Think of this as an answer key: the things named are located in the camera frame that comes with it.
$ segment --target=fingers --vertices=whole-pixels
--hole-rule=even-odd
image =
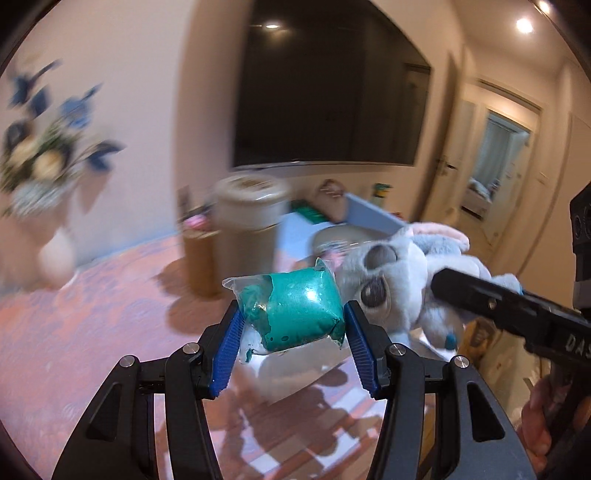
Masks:
[[[532,410],[541,410],[550,400],[551,392],[550,377],[544,377],[537,382],[530,395],[530,406]]]
[[[548,460],[545,456],[537,456],[531,453],[528,449],[525,449],[527,452],[527,456],[530,458],[531,466],[534,467],[535,473],[540,473],[544,468],[546,468],[546,464]]]
[[[580,433],[581,430],[585,428],[585,425],[587,425],[589,417],[591,417],[591,397],[584,398],[579,404],[577,410],[574,412],[574,431]]]
[[[526,403],[521,411],[521,420],[525,447],[535,455],[546,455],[550,450],[552,438],[546,427],[542,409],[533,409],[531,402]]]
[[[527,445],[525,444],[525,439],[523,436],[522,427],[519,427],[519,429],[517,429],[517,436],[519,437],[519,439],[521,440],[521,443],[525,447],[525,452],[527,453],[527,456],[530,459],[530,463],[531,463],[532,467],[534,468],[535,473],[540,473],[542,470],[544,470],[544,468],[546,468],[546,463],[547,463],[546,457],[545,456],[538,456],[527,448]]]

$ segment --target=bed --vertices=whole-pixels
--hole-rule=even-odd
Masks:
[[[470,179],[462,200],[462,208],[484,220],[491,205],[492,200],[489,190],[476,179]]]

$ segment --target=teal putty in bag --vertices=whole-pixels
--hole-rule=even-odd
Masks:
[[[267,355],[329,336],[339,346],[345,321],[332,273],[322,260],[289,273],[228,278],[245,318],[241,361],[253,353]]]

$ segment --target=ceiling light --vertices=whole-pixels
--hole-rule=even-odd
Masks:
[[[534,31],[534,27],[531,25],[531,22],[527,20],[527,18],[520,18],[517,21],[517,30],[521,33],[532,33]]]
[[[540,7],[540,10],[542,10],[543,13],[545,13],[546,15],[550,15],[550,4],[548,2],[544,2],[544,0],[540,0],[540,3],[538,3],[538,6]]]

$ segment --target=doorway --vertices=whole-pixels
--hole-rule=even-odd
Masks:
[[[533,144],[530,128],[490,108],[486,114],[457,223],[470,238],[470,253],[485,264],[511,218]]]

